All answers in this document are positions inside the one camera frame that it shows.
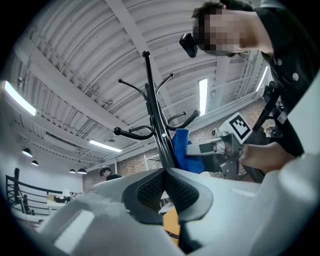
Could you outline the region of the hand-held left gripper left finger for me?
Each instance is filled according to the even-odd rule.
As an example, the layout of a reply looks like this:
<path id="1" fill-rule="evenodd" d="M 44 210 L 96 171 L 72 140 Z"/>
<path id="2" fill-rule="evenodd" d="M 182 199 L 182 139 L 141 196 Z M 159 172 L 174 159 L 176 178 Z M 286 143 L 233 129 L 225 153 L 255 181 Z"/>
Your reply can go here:
<path id="1" fill-rule="evenodd" d="M 94 185 L 41 224 L 37 247 L 45 256 L 184 256 L 162 225 L 135 220 L 122 202 L 126 187 L 154 174 Z"/>

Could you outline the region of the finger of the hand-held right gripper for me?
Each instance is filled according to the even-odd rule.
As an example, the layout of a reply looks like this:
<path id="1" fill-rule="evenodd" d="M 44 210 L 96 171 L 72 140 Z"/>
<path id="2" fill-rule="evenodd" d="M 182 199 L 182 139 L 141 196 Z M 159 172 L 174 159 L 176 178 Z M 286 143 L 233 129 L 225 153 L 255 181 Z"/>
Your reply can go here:
<path id="1" fill-rule="evenodd" d="M 225 143 L 222 139 L 207 140 L 199 144 L 189 144 L 186 147 L 187 156 L 209 156 L 225 153 Z"/>

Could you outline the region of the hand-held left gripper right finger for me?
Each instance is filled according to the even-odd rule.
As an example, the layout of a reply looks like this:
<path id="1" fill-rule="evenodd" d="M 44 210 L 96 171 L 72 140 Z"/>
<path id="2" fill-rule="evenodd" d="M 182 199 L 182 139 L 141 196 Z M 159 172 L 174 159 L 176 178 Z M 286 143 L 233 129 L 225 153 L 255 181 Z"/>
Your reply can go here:
<path id="1" fill-rule="evenodd" d="M 306 153 L 262 183 L 207 177 L 168 169 L 168 178 L 191 190 L 177 207 L 180 246 L 166 256 L 280 256 L 319 207 L 319 155 Z"/>

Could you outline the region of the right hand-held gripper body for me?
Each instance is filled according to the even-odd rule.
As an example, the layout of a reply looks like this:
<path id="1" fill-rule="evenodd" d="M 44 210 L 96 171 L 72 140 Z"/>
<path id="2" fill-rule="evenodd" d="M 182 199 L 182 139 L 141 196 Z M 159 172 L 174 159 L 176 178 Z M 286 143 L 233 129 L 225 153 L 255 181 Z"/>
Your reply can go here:
<path id="1" fill-rule="evenodd" d="M 239 155 L 244 141 L 251 135 L 251 128 L 240 112 L 226 119 L 211 132 L 217 154 L 203 156 L 205 171 L 224 179 L 244 179 L 240 172 Z"/>

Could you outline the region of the blue cloth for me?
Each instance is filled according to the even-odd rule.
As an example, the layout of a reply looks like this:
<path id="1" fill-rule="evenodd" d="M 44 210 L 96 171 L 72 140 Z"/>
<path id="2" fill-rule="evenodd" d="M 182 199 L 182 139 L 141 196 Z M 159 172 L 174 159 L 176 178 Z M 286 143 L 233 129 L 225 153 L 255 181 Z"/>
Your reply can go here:
<path id="1" fill-rule="evenodd" d="M 205 171 L 204 162 L 200 156 L 186 155 L 187 146 L 192 144 L 189 140 L 189 131 L 187 129 L 176 129 L 175 135 L 172 138 L 172 144 L 179 169 L 195 174 L 200 174 Z"/>

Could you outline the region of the black coat rack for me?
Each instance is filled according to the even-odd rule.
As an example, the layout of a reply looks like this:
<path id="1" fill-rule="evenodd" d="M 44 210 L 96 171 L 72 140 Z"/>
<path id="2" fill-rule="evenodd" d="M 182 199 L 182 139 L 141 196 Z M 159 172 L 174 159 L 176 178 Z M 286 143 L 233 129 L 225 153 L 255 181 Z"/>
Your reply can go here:
<path id="1" fill-rule="evenodd" d="M 150 125 L 142 125 L 136 128 L 131 128 L 128 131 L 116 127 L 113 129 L 113 134 L 115 136 L 123 136 L 129 139 L 134 140 L 147 140 L 151 137 L 154 138 L 156 146 L 159 152 L 160 161 L 162 166 L 165 168 L 177 168 L 178 163 L 176 157 L 174 156 L 174 147 L 172 144 L 172 139 L 170 136 L 170 131 L 176 131 L 177 129 L 186 128 L 193 120 L 200 116 L 201 111 L 196 109 L 193 114 L 181 125 L 179 126 L 170 126 L 169 121 L 166 120 L 160 103 L 158 101 L 157 95 L 160 88 L 170 80 L 174 75 L 171 73 L 166 77 L 159 86 L 155 87 L 150 52 L 145 50 L 142 52 L 142 57 L 144 59 L 147 83 L 145 84 L 146 92 L 143 92 L 138 87 L 134 86 L 131 83 L 128 83 L 122 79 L 118 80 L 118 83 L 129 86 L 136 91 L 138 91 L 144 98 L 145 105 L 148 112 L 148 118 Z"/>

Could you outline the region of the person's right forearm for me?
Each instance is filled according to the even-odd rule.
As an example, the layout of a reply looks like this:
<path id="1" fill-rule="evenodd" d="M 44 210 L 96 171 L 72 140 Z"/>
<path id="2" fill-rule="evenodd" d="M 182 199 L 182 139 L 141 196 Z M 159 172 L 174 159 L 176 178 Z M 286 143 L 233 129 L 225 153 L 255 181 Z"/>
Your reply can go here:
<path id="1" fill-rule="evenodd" d="M 278 171 L 290 161 L 300 157 L 284 150 L 277 142 L 267 145 L 243 144 L 239 163 L 265 172 Z"/>

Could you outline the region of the white metal shelving unit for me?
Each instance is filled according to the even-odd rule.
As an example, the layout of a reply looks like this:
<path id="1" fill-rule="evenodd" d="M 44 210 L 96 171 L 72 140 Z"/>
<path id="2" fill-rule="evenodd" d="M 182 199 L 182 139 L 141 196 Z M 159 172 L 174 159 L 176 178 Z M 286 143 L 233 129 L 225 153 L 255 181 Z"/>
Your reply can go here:
<path id="1" fill-rule="evenodd" d="M 144 157 L 145 169 L 147 171 L 153 170 L 153 169 L 159 169 L 163 167 L 158 153 L 150 156 L 144 155 L 143 157 Z"/>

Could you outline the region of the ceiling tube light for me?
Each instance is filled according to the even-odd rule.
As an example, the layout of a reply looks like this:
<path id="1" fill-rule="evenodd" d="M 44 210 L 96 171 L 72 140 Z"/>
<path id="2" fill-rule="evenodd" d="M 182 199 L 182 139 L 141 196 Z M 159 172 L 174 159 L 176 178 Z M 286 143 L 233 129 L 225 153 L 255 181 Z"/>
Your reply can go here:
<path id="1" fill-rule="evenodd" d="M 260 78 L 260 80 L 259 80 L 259 83 L 257 84 L 257 87 L 256 87 L 256 92 L 258 92 L 259 91 L 259 89 L 260 89 L 260 87 L 261 87 L 261 85 L 262 85 L 262 83 L 263 83 L 263 80 L 264 80 L 264 78 L 265 78 L 265 76 L 266 76 L 266 73 L 267 73 L 267 71 L 268 71 L 268 66 L 266 66 L 265 68 L 264 68 L 264 71 L 263 71 L 263 73 L 262 73 L 262 76 L 261 76 L 261 78 Z"/>
<path id="2" fill-rule="evenodd" d="M 30 115 L 35 116 L 37 110 L 29 104 L 7 80 L 4 82 L 4 90 L 6 93 Z"/>
<path id="3" fill-rule="evenodd" d="M 109 151 L 113 151 L 113 152 L 116 152 L 116 153 L 120 153 L 120 152 L 122 151 L 121 149 L 118 149 L 118 148 L 109 146 L 109 145 L 107 145 L 107 144 L 98 142 L 98 141 L 93 140 L 93 139 L 91 139 L 91 140 L 89 141 L 89 143 L 90 143 L 91 145 L 94 145 L 94 146 L 97 146 L 97 147 L 100 147 L 100 148 L 103 148 L 103 149 L 106 149 L 106 150 L 109 150 Z"/>
<path id="4" fill-rule="evenodd" d="M 208 97 L 208 79 L 204 78 L 198 82 L 199 86 L 199 110 L 200 116 L 206 113 L 207 97 Z"/>

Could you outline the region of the black stair railing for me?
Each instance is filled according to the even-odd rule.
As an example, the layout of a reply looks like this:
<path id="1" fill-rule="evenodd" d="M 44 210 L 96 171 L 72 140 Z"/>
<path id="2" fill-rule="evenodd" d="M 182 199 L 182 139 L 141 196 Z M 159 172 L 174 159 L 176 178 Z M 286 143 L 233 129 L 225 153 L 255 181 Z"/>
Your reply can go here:
<path id="1" fill-rule="evenodd" d="M 22 214 L 46 217 L 50 214 L 47 195 L 63 198 L 63 192 L 37 187 L 6 175 L 5 176 L 6 200 L 10 208 Z"/>

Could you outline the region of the person's black shirt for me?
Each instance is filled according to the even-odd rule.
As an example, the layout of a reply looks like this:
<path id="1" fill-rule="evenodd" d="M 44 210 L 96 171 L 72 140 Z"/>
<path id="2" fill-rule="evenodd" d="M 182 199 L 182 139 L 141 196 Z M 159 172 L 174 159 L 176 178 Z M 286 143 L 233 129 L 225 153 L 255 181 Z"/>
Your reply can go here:
<path id="1" fill-rule="evenodd" d="M 262 56 L 270 66 L 284 111 L 289 114 L 316 77 L 320 68 L 320 51 L 288 9 L 260 7 L 254 11 L 273 48 L 272 56 Z"/>

